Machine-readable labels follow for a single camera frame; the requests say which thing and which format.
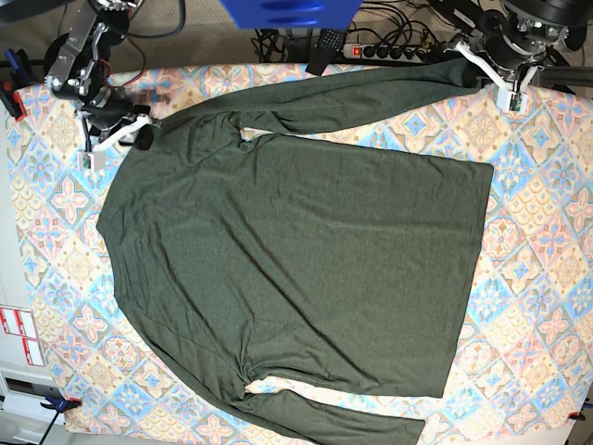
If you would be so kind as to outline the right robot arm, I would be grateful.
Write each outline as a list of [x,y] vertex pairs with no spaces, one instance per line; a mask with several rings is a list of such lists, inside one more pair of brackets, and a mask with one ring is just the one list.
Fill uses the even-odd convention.
[[147,123],[150,107],[135,104],[122,85],[110,80],[111,49],[124,41],[140,1],[88,1],[80,7],[70,30],[59,35],[44,57],[44,82],[52,95],[69,101],[82,137],[83,153],[94,148],[92,139],[105,143],[117,131],[126,131],[118,143],[138,150],[150,148],[154,132]]

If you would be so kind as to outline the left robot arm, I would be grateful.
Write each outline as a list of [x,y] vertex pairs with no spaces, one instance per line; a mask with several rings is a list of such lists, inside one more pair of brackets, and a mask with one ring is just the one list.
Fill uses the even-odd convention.
[[461,33],[447,45],[457,51],[496,84],[512,95],[529,84],[590,88],[592,69],[572,67],[557,47],[584,47],[590,1],[501,1],[498,8],[484,9],[474,1],[432,1],[430,5]]

